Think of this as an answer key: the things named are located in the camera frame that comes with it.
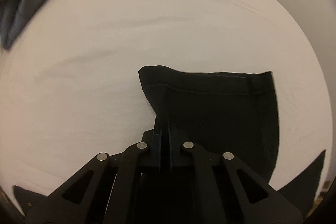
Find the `wrinkle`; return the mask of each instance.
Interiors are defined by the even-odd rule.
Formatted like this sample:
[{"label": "wrinkle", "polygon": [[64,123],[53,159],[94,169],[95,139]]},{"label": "wrinkle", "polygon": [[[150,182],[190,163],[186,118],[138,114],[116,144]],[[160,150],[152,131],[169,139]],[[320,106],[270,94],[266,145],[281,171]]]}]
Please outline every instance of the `wrinkle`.
[{"label": "wrinkle", "polygon": [[226,2],[226,3],[230,3],[236,6],[241,7],[243,10],[246,10],[248,12],[253,13],[254,15],[262,18],[263,20],[267,21],[268,23],[271,23],[272,25],[274,25],[275,27],[279,28],[280,30],[283,30],[281,27],[279,27],[278,25],[276,25],[275,23],[273,23],[272,21],[270,21],[269,19],[263,17],[262,15],[260,15],[258,12],[260,12],[258,9],[255,9],[249,5],[247,5],[246,3],[239,3],[239,2],[235,2],[235,1],[230,1],[230,0],[217,0],[217,2]]},{"label": "wrinkle", "polygon": [[148,18],[142,20],[118,20],[111,22],[103,22],[95,25],[89,26],[89,29],[131,29],[138,27],[145,27],[150,25],[157,25],[161,23],[184,23],[191,21],[193,19],[188,17],[178,17],[178,16],[161,16],[155,18]]},{"label": "wrinkle", "polygon": [[72,65],[84,66],[86,63],[90,63],[97,59],[105,58],[107,56],[115,54],[116,52],[117,52],[116,50],[98,51],[85,55],[67,58],[65,60],[62,60],[61,62],[54,64],[50,68],[41,71],[41,73],[35,77],[35,82],[39,84],[42,81],[48,79],[59,79],[59,78],[75,79],[78,77],[78,75],[76,73],[69,72],[71,70],[73,71],[73,69],[71,69],[71,67],[69,68],[69,66]]},{"label": "wrinkle", "polygon": [[21,159],[16,158],[15,161],[18,161],[18,162],[22,163],[24,166],[28,167],[29,169],[37,170],[37,171],[42,172],[42,173],[44,173],[44,174],[53,176],[53,177],[55,177],[55,178],[57,178],[57,179],[63,179],[62,177],[59,177],[58,175],[55,175],[55,174],[52,174],[52,173],[50,173],[50,172],[44,171],[44,170],[42,170],[42,169],[40,169],[40,168],[37,168],[36,166],[29,165],[28,163],[24,162],[24,161],[21,160]]}]

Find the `silver rivet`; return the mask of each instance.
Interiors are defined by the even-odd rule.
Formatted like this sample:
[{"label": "silver rivet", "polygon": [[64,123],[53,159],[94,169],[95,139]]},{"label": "silver rivet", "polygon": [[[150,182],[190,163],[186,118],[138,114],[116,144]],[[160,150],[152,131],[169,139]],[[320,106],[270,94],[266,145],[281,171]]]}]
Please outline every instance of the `silver rivet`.
[{"label": "silver rivet", "polygon": [[107,154],[106,153],[100,153],[97,155],[97,160],[103,161],[107,159]]},{"label": "silver rivet", "polygon": [[183,146],[184,146],[185,148],[190,149],[190,148],[193,148],[193,147],[194,147],[194,144],[193,144],[192,142],[185,142],[185,143],[183,144]]},{"label": "silver rivet", "polygon": [[233,156],[233,154],[232,154],[231,152],[225,152],[225,153],[223,154],[223,157],[224,157],[224,159],[226,159],[226,160],[231,160],[231,159],[234,158],[234,156]]},{"label": "silver rivet", "polygon": [[141,143],[138,143],[136,146],[139,149],[145,149],[147,147],[147,144],[145,142],[141,142]]}]

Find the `triangular cutout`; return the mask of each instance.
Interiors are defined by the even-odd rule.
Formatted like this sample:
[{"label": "triangular cutout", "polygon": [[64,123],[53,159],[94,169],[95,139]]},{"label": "triangular cutout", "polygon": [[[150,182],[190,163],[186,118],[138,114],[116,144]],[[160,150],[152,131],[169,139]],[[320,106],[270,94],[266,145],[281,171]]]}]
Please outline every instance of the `triangular cutout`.
[{"label": "triangular cutout", "polygon": [[268,197],[268,193],[242,169],[238,169],[237,174],[251,204],[257,203]]},{"label": "triangular cutout", "polygon": [[77,180],[73,185],[70,186],[68,190],[62,195],[62,198],[75,203],[80,204],[87,187],[91,181],[94,171],[87,171],[79,180]]}]

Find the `white table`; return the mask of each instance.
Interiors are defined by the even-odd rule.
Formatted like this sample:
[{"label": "white table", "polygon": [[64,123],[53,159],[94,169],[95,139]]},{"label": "white table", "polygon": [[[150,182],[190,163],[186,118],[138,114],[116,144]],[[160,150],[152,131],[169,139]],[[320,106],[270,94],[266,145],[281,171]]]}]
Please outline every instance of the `white table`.
[{"label": "white table", "polygon": [[273,71],[280,147],[270,181],[290,182],[332,142],[329,95],[301,29],[276,0],[49,0],[0,77],[0,185],[49,194],[99,152],[153,128],[145,65]]}]

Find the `black fabric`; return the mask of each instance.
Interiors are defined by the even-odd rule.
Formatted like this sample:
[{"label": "black fabric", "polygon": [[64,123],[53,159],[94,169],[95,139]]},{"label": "black fabric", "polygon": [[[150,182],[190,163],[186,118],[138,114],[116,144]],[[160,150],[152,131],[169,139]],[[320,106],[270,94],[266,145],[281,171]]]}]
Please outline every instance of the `black fabric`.
[{"label": "black fabric", "polygon": [[278,107],[271,72],[186,73],[139,70],[143,92],[164,122],[173,117],[190,141],[232,152],[269,181],[278,156]]},{"label": "black fabric", "polygon": [[303,216],[312,209],[316,190],[320,183],[326,151],[324,150],[301,174],[279,191],[296,206]]},{"label": "black fabric", "polygon": [[13,186],[13,193],[25,215],[45,198],[44,195],[25,190],[16,185]]}]

